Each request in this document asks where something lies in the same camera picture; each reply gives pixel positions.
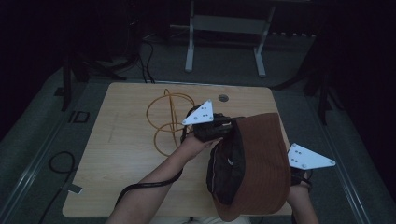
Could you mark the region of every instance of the wooden table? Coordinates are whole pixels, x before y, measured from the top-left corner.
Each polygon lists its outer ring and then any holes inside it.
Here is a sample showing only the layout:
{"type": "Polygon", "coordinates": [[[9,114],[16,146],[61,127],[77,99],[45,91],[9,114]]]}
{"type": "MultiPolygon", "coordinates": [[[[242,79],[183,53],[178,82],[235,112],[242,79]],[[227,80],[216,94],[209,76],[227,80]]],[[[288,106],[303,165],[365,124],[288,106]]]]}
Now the wooden table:
{"type": "MultiPolygon", "coordinates": [[[[154,147],[157,130],[146,116],[149,104],[162,97],[165,89],[171,93],[188,94],[196,105],[211,99],[214,113],[228,117],[277,112],[273,95],[267,88],[113,83],[107,90],[73,182],[83,191],[68,193],[63,209],[65,216],[108,217],[121,190],[138,182],[165,159],[154,147]],[[227,95],[229,100],[221,102],[221,94],[227,95]]],[[[181,97],[173,97],[173,101],[177,121],[181,123],[192,105],[181,97]]],[[[171,122],[170,111],[169,99],[163,97],[150,107],[148,117],[155,125],[162,126],[171,122]]],[[[283,125],[282,132],[289,148],[283,125]]],[[[172,134],[168,132],[159,132],[156,142],[165,153],[172,153],[176,148],[172,134]]],[[[157,217],[217,215],[205,183],[209,153],[210,150],[202,152],[186,165],[157,217]]],[[[286,203],[276,214],[290,215],[290,206],[286,203]]]]}

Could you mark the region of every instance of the floor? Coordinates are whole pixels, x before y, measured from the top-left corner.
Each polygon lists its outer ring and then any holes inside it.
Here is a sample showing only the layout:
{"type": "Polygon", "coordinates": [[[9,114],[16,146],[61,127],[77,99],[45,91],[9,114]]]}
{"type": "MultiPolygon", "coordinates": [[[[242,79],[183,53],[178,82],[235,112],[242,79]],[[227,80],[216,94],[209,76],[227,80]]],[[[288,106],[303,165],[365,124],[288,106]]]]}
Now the floor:
{"type": "MultiPolygon", "coordinates": [[[[155,34],[144,38],[147,43],[140,50],[143,66],[146,66],[144,74],[148,77],[149,68],[156,83],[272,87],[297,73],[314,41],[314,37],[270,35],[262,53],[268,76],[262,78],[257,76],[251,43],[238,46],[208,41],[208,38],[197,39],[193,71],[185,73],[187,31],[174,32],[168,42],[155,34]]],[[[139,63],[117,73],[127,77],[126,82],[144,82],[139,63]]],[[[1,142],[1,223],[40,222],[65,179],[65,175],[51,171],[48,166],[50,158],[66,150],[74,155],[78,164],[106,88],[112,82],[114,80],[95,70],[92,70],[88,83],[74,80],[73,100],[64,112],[60,111],[62,97],[53,94],[62,86],[62,70],[43,85],[41,92],[1,142]],[[89,111],[90,119],[86,123],[69,122],[73,111],[89,111]]],[[[394,223],[396,205],[347,112],[329,99],[328,125],[323,125],[317,113],[318,96],[304,95],[305,82],[302,80],[273,93],[290,142],[337,161],[332,168],[317,169],[312,177],[311,198],[320,223],[394,223]]],[[[54,165],[67,170],[70,160],[56,160],[54,165]]],[[[62,206],[66,196],[62,191],[56,197],[44,223],[105,222],[105,217],[64,217],[62,206]]],[[[251,222],[290,223],[290,217],[252,217],[251,222]]]]}

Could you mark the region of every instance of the black strap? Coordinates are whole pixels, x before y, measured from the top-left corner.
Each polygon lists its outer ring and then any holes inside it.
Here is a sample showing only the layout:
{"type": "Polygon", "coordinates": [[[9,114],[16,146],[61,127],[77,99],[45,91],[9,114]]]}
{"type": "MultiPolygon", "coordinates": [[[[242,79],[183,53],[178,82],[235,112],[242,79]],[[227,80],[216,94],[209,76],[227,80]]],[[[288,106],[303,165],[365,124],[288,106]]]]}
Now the black strap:
{"type": "Polygon", "coordinates": [[[158,188],[158,187],[162,187],[162,186],[166,186],[169,184],[172,184],[173,182],[177,181],[180,176],[181,173],[183,172],[183,170],[181,170],[180,172],[177,173],[177,175],[175,175],[174,177],[172,177],[171,179],[162,181],[162,182],[154,182],[154,183],[138,183],[138,184],[132,184],[128,187],[126,187],[125,189],[122,190],[122,192],[120,193],[119,198],[117,199],[116,202],[116,206],[117,204],[121,201],[122,197],[129,191],[132,189],[146,189],[146,188],[158,188]]]}
{"type": "MultiPolygon", "coordinates": [[[[194,110],[196,110],[197,108],[199,108],[201,105],[196,105],[196,106],[194,106],[193,108],[191,108],[190,110],[189,110],[189,112],[187,113],[187,116],[186,117],[188,117],[194,110]]],[[[187,134],[189,134],[189,133],[187,133],[187,127],[188,127],[188,125],[185,125],[184,127],[183,127],[183,130],[182,130],[182,133],[181,133],[181,136],[180,136],[180,142],[184,142],[184,139],[186,139],[186,135],[187,134]]]]}
{"type": "Polygon", "coordinates": [[[301,170],[298,168],[294,168],[294,167],[290,167],[290,171],[291,171],[291,186],[294,185],[299,185],[301,184],[301,182],[305,182],[306,184],[308,184],[308,191],[311,191],[312,189],[312,182],[309,180],[312,176],[312,174],[314,173],[313,170],[310,170],[310,173],[308,175],[308,178],[305,178],[305,170],[301,170]]]}

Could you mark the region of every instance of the forearm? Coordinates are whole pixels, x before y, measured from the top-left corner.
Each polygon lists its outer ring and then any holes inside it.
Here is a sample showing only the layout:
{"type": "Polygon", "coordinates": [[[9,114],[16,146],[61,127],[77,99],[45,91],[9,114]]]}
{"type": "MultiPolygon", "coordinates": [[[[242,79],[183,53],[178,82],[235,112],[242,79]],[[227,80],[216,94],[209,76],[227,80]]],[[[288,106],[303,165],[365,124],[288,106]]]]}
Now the forearm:
{"type": "Polygon", "coordinates": [[[309,198],[308,189],[302,185],[290,188],[288,203],[298,224],[317,224],[318,217],[309,198]]]}
{"type": "MultiPolygon", "coordinates": [[[[162,182],[171,179],[191,159],[186,153],[188,148],[178,148],[170,157],[159,165],[139,183],[162,182]]],[[[107,223],[149,223],[154,217],[166,194],[171,188],[166,185],[158,188],[134,189],[126,193],[107,223]]]]}

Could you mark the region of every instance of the circular hole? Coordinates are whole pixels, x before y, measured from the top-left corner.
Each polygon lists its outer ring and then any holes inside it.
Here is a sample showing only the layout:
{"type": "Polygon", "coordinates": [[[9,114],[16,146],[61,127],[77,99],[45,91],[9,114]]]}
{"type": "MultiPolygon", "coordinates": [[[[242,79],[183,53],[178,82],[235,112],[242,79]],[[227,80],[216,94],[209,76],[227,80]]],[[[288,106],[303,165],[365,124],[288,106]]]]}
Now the circular hole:
{"type": "Polygon", "coordinates": [[[228,95],[226,94],[219,95],[219,100],[222,102],[227,102],[229,100],[228,95]]]}

